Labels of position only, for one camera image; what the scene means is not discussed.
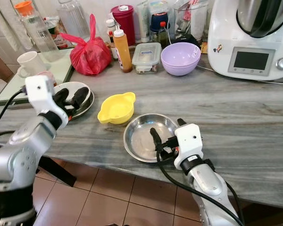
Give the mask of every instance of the lavender bowl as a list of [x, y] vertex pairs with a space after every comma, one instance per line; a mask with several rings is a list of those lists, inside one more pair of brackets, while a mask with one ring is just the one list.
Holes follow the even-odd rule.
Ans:
[[181, 76], [194, 70], [200, 55], [200, 49], [194, 44], [179, 42], [167, 46], [161, 52], [161, 62], [168, 73]]

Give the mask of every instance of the kitchen counter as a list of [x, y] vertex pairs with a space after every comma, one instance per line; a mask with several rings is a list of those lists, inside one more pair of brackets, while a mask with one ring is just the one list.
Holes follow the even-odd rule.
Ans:
[[[200, 64], [208, 66], [206, 56]], [[122, 73], [118, 62], [97, 76], [75, 72], [71, 81], [87, 84], [95, 101], [84, 116], [58, 131], [47, 156], [167, 181], [158, 167], [126, 152], [123, 132], [128, 123], [103, 125], [97, 120], [107, 97], [131, 91], [136, 94], [133, 118], [161, 113], [198, 124], [205, 158], [242, 199], [283, 207], [283, 85], [227, 78], [199, 68], [183, 77], [163, 69], [157, 74]], [[34, 115], [33, 109], [7, 110], [0, 132], [17, 129]], [[181, 171], [167, 168], [184, 181]]]

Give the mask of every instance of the red container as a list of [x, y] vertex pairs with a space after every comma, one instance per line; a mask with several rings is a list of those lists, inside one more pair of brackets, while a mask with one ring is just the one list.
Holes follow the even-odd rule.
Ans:
[[128, 11], [119, 11], [118, 6], [111, 9], [113, 17], [121, 25], [120, 29], [124, 30], [127, 35], [128, 46], [135, 44], [134, 22], [133, 22], [133, 6], [128, 5]]

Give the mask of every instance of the coffee cup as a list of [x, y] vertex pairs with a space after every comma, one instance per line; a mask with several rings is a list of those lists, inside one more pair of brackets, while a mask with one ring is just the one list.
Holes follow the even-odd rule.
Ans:
[[21, 65], [18, 68], [17, 74], [22, 78], [46, 71], [46, 65], [36, 51], [22, 54], [18, 57], [17, 61]]

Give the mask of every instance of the orange lid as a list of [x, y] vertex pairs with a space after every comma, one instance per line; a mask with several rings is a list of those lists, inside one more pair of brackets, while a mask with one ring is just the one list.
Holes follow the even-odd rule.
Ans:
[[31, 15], [33, 11], [32, 1], [23, 1], [16, 4], [14, 7], [22, 16]]

